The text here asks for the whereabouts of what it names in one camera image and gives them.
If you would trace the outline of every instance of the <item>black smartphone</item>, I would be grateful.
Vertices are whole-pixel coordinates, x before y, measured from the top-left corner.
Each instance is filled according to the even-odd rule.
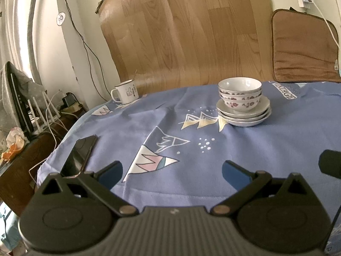
[[[94,148],[98,137],[92,135],[76,141],[66,162],[60,171],[62,177],[75,177],[84,171],[88,163],[91,151]]]

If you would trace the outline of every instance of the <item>white bowl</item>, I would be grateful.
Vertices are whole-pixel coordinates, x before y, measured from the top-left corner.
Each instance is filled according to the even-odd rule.
[[[251,127],[251,126],[255,126],[258,125],[260,123],[262,123],[264,120],[266,120],[270,115],[271,115],[271,109],[269,110],[269,112],[266,114],[266,116],[264,116],[262,119],[257,120],[257,121],[251,121],[251,122],[235,122],[235,121],[231,121],[231,120],[227,120],[227,122],[231,125],[234,126],[238,126],[238,127]]]
[[[218,83],[220,91],[228,95],[245,95],[260,91],[262,83],[246,77],[227,78]]]
[[[233,118],[233,117],[229,117],[228,115],[222,113],[220,110],[218,110],[218,113],[225,118],[226,120],[229,121],[234,121],[234,122],[253,122],[253,121],[258,121],[261,120],[263,117],[265,117],[269,111],[271,111],[271,107],[268,107],[267,110],[263,113],[261,113],[260,115],[256,116],[256,117],[251,117],[251,118]]]
[[[219,91],[219,95],[224,100],[234,100],[234,101],[240,101],[240,100],[249,100],[254,99],[262,94],[262,91],[257,91],[255,93],[245,94],[245,95],[228,95],[224,94],[221,91]]]
[[[217,104],[217,109],[219,111],[221,111],[223,114],[233,117],[233,118],[251,118],[251,117],[256,117],[258,115],[260,115],[261,113],[263,113],[264,111],[267,110],[268,107],[270,107],[270,100],[262,95],[260,98],[260,102],[258,103],[258,105],[253,108],[251,111],[249,112],[244,112],[244,113],[238,113],[236,111],[234,111],[233,109],[229,108],[228,106],[226,106],[224,104],[224,100],[220,99]]]
[[[224,103],[227,107],[235,110],[236,112],[248,112],[252,110],[260,101],[262,96],[258,96],[254,99],[249,99],[245,101],[231,101],[223,98]]]

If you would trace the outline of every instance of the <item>plate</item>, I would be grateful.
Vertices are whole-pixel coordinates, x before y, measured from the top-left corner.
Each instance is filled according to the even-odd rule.
[[[219,111],[221,111],[223,114],[229,117],[246,119],[246,118],[257,117],[261,113],[265,112],[267,108],[270,107],[270,100],[266,96],[263,95],[256,107],[244,113],[236,112],[233,109],[229,108],[228,106],[225,105],[223,99],[220,99],[217,102],[216,106]]]
[[[260,123],[262,123],[264,120],[266,120],[270,115],[271,115],[271,109],[270,111],[267,113],[267,115],[265,117],[263,117],[262,119],[260,120],[257,120],[257,121],[252,121],[252,122],[234,122],[234,121],[230,121],[230,120],[227,120],[227,122],[231,125],[234,125],[234,126],[238,126],[238,127],[251,127],[251,126],[255,126],[255,125],[258,125]]]
[[[217,109],[217,111],[219,113],[221,113],[222,117],[224,117],[226,120],[230,120],[230,121],[234,121],[234,122],[251,122],[251,121],[257,121],[262,119],[263,117],[265,117],[269,111],[271,111],[271,107],[268,107],[267,110],[265,110],[265,112],[261,113],[259,116],[257,117],[251,117],[251,118],[233,118],[233,117],[229,117],[225,114],[223,114],[221,111],[219,111]]]

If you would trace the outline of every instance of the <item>wood panel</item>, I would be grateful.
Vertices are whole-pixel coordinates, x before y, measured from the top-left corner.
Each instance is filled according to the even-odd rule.
[[[273,79],[270,0],[105,0],[99,14],[121,81],[138,69],[141,94]]]

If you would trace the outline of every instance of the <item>white enamel mug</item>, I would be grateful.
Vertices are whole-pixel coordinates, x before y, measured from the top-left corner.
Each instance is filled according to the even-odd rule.
[[[116,100],[113,95],[113,91],[117,90],[118,96],[120,100]],[[134,84],[134,80],[128,80],[119,85],[115,86],[115,88],[110,92],[111,98],[117,102],[122,104],[129,104],[136,99],[139,98],[139,94]]]

